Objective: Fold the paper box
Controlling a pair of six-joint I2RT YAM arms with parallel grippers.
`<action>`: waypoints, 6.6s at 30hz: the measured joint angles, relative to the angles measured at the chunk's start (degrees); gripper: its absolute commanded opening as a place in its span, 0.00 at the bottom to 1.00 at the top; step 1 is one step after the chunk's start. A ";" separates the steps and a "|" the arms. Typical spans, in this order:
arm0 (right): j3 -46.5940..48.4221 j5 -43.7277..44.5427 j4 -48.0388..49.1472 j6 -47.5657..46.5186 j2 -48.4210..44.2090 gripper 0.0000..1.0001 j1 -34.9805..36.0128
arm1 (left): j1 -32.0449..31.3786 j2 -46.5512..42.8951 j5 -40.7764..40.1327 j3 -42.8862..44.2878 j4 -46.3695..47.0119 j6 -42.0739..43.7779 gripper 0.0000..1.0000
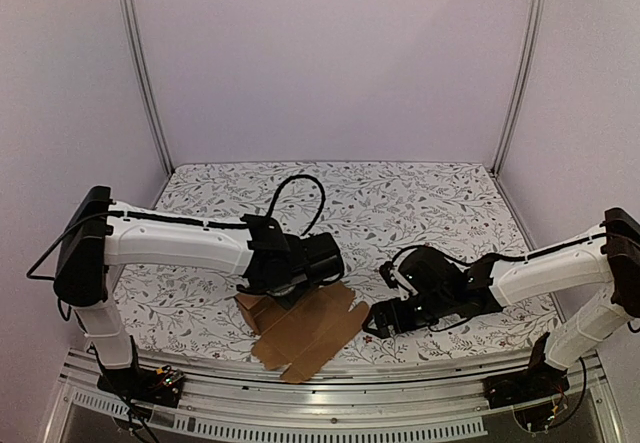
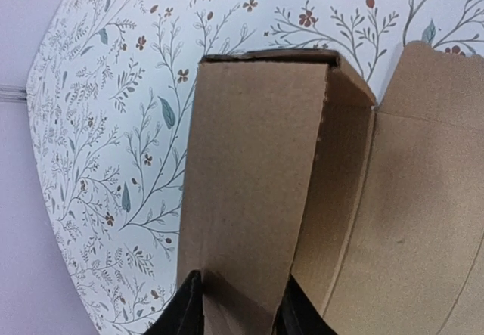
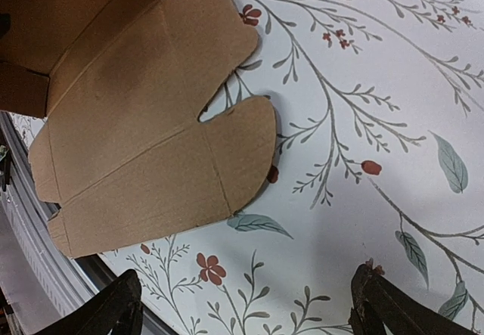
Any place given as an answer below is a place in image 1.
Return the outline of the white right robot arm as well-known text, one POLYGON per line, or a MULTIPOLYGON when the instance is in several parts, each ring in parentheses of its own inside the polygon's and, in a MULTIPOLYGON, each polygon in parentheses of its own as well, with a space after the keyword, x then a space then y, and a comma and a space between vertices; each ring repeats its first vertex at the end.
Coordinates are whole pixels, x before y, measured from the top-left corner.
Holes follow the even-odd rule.
POLYGON ((374 304, 364 332, 381 339, 456 315, 463 323, 518 302, 597 284, 600 290, 567 322, 540 337, 517 390, 537 399, 585 352, 639 316, 639 224, 621 208, 606 210, 586 232, 520 256, 488 253, 462 261, 432 246, 399 250, 379 273, 398 297, 374 304))

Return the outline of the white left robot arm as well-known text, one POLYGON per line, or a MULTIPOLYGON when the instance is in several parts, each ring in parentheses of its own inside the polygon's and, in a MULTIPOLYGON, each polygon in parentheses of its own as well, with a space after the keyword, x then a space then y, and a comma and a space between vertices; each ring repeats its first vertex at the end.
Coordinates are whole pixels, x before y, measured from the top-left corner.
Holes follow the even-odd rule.
POLYGON ((96 186, 62 236, 53 288, 79 315, 111 382, 138 397, 149 378, 134 364, 135 346, 106 281, 110 267, 210 269, 244 278, 249 294, 288 294, 307 282, 301 243, 270 217, 214 221, 156 212, 114 201, 110 188, 96 186))

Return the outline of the brown cardboard box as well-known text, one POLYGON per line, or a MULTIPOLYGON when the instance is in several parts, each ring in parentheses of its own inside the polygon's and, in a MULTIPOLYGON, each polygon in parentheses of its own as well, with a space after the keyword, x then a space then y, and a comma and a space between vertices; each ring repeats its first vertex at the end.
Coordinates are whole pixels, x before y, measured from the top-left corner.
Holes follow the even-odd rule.
POLYGON ((258 337, 251 355, 288 384, 316 375, 360 333, 370 310, 341 282, 310 291, 288 310, 269 296, 238 293, 235 302, 258 337))

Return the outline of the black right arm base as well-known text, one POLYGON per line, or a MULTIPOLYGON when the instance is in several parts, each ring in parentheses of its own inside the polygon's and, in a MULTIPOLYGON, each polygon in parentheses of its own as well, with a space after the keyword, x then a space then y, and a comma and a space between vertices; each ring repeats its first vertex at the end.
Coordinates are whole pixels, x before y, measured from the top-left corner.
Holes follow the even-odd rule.
POLYGON ((483 396, 491 409, 551 397, 569 389, 567 370, 547 363, 545 345, 549 336, 546 332, 536 341, 525 369, 482 380, 483 396))

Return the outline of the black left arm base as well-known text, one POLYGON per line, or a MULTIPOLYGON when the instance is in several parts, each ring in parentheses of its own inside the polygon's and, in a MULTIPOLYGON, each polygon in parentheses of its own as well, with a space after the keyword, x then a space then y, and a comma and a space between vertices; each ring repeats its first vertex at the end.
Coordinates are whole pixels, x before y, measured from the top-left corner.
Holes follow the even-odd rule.
POLYGON ((156 369, 142 368, 139 364, 135 340, 129 337, 130 362, 123 368, 106 367, 97 349, 94 350, 101 376, 98 388, 123 400, 141 401, 154 405, 177 408, 185 383, 185 373, 164 365, 156 369))

